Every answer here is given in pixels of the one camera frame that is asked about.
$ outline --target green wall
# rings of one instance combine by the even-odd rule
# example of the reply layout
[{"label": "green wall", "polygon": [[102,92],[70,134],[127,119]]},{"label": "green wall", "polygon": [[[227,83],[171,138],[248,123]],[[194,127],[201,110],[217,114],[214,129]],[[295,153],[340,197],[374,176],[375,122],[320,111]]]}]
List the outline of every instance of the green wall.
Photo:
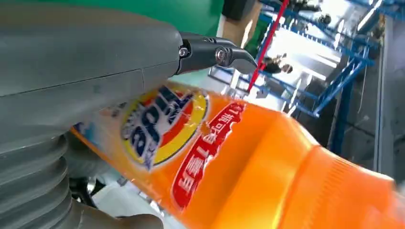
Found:
[{"label": "green wall", "polygon": [[180,31],[215,36],[224,0],[24,0],[113,8],[167,21]]}]

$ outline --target person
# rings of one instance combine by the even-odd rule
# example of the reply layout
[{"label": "person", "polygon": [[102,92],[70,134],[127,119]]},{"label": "person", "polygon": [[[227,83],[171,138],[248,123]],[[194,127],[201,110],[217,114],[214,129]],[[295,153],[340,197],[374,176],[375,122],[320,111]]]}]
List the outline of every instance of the person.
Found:
[{"label": "person", "polygon": [[263,68],[263,71],[270,74],[278,74],[281,72],[290,74],[293,70],[293,67],[290,64],[286,63],[282,67],[280,67],[282,59],[285,58],[286,56],[287,56],[286,54],[283,54],[278,55],[276,58],[266,57],[264,59],[265,66]]}]

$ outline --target blue metal frame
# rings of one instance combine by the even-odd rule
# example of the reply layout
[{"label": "blue metal frame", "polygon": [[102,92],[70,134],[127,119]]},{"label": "blue metal frame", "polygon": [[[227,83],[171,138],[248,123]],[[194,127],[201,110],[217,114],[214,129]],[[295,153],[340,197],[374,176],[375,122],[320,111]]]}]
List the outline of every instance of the blue metal frame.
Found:
[{"label": "blue metal frame", "polygon": [[[274,22],[271,17],[269,17],[269,16],[267,16],[265,14],[260,14],[259,19],[263,20],[263,21],[266,21],[269,24],[272,24]],[[339,43],[338,47],[335,47],[332,42],[326,41],[326,40],[321,39],[321,38],[317,38],[315,36],[312,36],[310,34],[305,33],[304,31],[299,31],[296,28],[294,28],[293,26],[288,27],[287,25],[281,25],[281,27],[283,29],[286,29],[288,31],[296,33],[296,34],[298,34],[300,36],[303,36],[303,37],[305,37],[307,39],[310,39],[313,42],[316,42],[316,43],[321,44],[321,45],[323,45],[325,47],[328,47],[328,48],[333,49],[333,50],[335,50],[337,52],[340,52],[340,53],[342,53],[344,55],[347,55],[349,57],[354,57],[354,58],[356,58],[356,59],[358,59],[360,61],[366,62],[367,65],[373,65],[374,64],[374,61],[372,61],[372,60],[370,60],[368,58],[364,58],[362,55],[351,51],[350,49],[346,48],[341,43]]]},{"label": "blue metal frame", "polygon": [[[369,47],[365,46],[363,50],[363,57],[368,56]],[[351,82],[357,74],[366,66],[363,62],[356,62],[351,60],[348,65],[342,70],[336,80],[329,85],[328,88],[322,93],[318,99],[318,107],[315,108],[314,113],[318,114],[335,95]]]},{"label": "blue metal frame", "polygon": [[[268,5],[268,6],[271,6],[274,9],[269,9],[269,8],[262,9],[262,11],[264,11],[264,12],[277,13],[278,8],[280,8],[280,5],[277,4],[276,2],[269,2],[269,3],[265,3],[265,4]],[[311,24],[315,25],[316,27],[318,27],[322,31],[330,31],[333,34],[340,33],[340,35],[342,37],[344,37],[346,39],[349,39],[349,40],[352,40],[352,41],[355,41],[355,42],[358,42],[358,43],[361,43],[363,45],[368,45],[368,46],[373,47],[373,48],[378,48],[380,46],[380,44],[377,43],[377,42],[366,41],[366,40],[361,39],[361,38],[352,37],[352,36],[350,36],[348,34],[345,34],[343,32],[338,32],[334,28],[328,27],[328,26],[326,26],[326,25],[324,25],[322,23],[319,23],[317,21],[314,21],[314,20],[311,20],[309,18],[303,17],[303,16],[299,15],[298,13],[295,13],[295,12],[292,12],[291,10],[289,10],[289,9],[286,9],[284,11],[284,17],[288,17],[288,16],[291,16],[291,17],[293,17],[295,19],[298,19],[298,20],[301,20],[301,21],[306,21],[308,23],[311,23]]]},{"label": "blue metal frame", "polygon": [[[304,19],[305,21],[308,21],[310,23],[313,23],[315,25],[318,26],[317,22],[314,22],[312,20],[306,19],[296,13],[291,13],[292,17],[298,18],[298,19]],[[268,23],[273,23],[273,19],[267,15],[261,14],[260,15],[260,20],[266,21]],[[320,39],[317,37],[314,37],[312,35],[306,34],[302,31],[298,31],[295,28],[288,28],[286,25],[282,25],[282,27],[284,29],[290,30],[296,34],[299,34],[301,36],[304,36],[314,42],[317,42],[321,45],[324,45],[328,48],[331,48],[333,50],[336,50],[337,52],[341,52],[342,54],[345,54],[347,56],[349,56],[349,62],[347,64],[347,66],[342,70],[342,72],[338,75],[338,77],[335,79],[335,81],[333,83],[331,83],[323,93],[321,93],[319,96],[308,93],[304,90],[298,89],[280,79],[277,79],[275,77],[272,76],[272,74],[266,73],[264,71],[259,71],[260,74],[264,75],[265,77],[271,79],[272,81],[276,82],[277,84],[281,85],[284,89],[287,90],[288,93],[292,93],[291,90],[293,91],[297,91],[299,92],[301,95],[305,96],[306,98],[310,98],[314,101],[314,106],[313,108],[307,108],[304,105],[302,105],[298,100],[295,101],[291,101],[289,99],[286,99],[284,97],[282,97],[281,95],[277,95],[274,92],[270,91],[268,88],[264,87],[264,86],[259,86],[257,84],[254,84],[255,87],[259,88],[260,90],[263,90],[269,94],[271,94],[272,96],[287,102],[288,104],[292,104],[297,106],[297,108],[301,111],[303,111],[304,113],[311,115],[313,117],[319,117],[319,112],[337,95],[337,93],[339,93],[340,90],[344,90],[345,91],[345,87],[348,86],[348,90],[351,92],[351,88],[350,85],[352,84],[353,79],[356,77],[356,75],[363,70],[363,68],[367,65],[371,65],[374,64],[374,61],[368,59],[368,53],[369,53],[369,49],[372,47],[376,47],[375,43],[370,42],[370,41],[366,41],[364,39],[360,39],[360,38],[353,38],[350,37],[351,40],[353,41],[361,41],[361,42],[353,42],[353,48],[352,49],[348,49],[345,46],[343,46],[342,44],[339,44],[337,48],[334,47],[334,45],[329,42],[326,41],[324,39]],[[326,26],[318,26],[321,30],[325,30]],[[334,33],[337,33],[337,31],[333,30],[333,29],[327,29],[329,31],[333,31]],[[259,48],[259,53],[264,52],[263,50],[263,43],[260,45]],[[357,52],[358,48],[362,47],[362,51],[361,52]],[[233,70],[231,69],[224,69],[221,67],[216,67],[218,70],[221,70],[223,72],[226,72],[228,74],[233,74]],[[242,82],[246,82],[249,83],[249,79],[245,79],[243,77],[239,77],[239,80]]]},{"label": "blue metal frame", "polygon": [[[347,1],[349,1],[351,3],[354,3],[356,5],[359,5],[359,6],[363,6],[363,7],[367,8],[367,9],[369,9],[369,10],[371,10],[374,7],[374,4],[370,5],[370,4],[367,4],[366,2],[361,1],[361,0],[347,0]],[[392,11],[387,6],[384,6],[384,5],[380,6],[380,7],[376,8],[375,11],[378,12],[378,13],[382,13],[382,14],[385,14],[387,16],[390,16],[394,20],[405,21],[405,15],[403,15],[401,12]]]}]

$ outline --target red cable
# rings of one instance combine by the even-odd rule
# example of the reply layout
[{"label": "red cable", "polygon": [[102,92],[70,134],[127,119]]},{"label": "red cable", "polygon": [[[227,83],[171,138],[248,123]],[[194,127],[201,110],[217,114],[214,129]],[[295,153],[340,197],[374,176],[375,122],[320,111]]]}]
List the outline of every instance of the red cable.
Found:
[{"label": "red cable", "polygon": [[255,84],[255,82],[259,76],[259,70],[264,69],[263,59],[265,57],[265,53],[267,51],[268,46],[270,45],[271,40],[273,39],[274,33],[276,32],[278,22],[280,21],[281,16],[284,14],[284,10],[287,8],[288,2],[289,2],[289,0],[283,1],[283,5],[281,5],[281,8],[280,8],[280,11],[278,12],[276,21],[273,24],[271,24],[270,33],[266,37],[265,45],[262,49],[262,52],[260,53],[257,68],[252,75],[252,80],[249,83],[249,87],[247,88],[247,91],[250,91],[250,89],[252,89],[253,85]]}]

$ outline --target orange detergent bottle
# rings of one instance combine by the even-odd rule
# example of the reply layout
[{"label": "orange detergent bottle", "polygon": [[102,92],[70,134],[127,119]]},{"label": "orange detergent bottle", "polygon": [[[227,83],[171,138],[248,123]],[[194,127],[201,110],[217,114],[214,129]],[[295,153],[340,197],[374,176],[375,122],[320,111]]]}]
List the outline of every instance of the orange detergent bottle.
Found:
[{"label": "orange detergent bottle", "polygon": [[167,83],[72,132],[190,229],[404,228],[391,178],[244,101]]}]

